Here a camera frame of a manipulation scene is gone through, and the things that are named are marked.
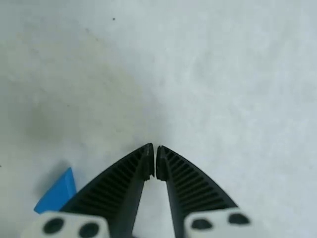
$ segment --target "blue block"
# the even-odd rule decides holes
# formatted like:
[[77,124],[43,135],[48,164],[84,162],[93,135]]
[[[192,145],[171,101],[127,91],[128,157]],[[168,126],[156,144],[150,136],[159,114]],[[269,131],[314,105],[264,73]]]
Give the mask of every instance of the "blue block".
[[73,171],[68,168],[36,204],[34,211],[59,211],[76,194]]

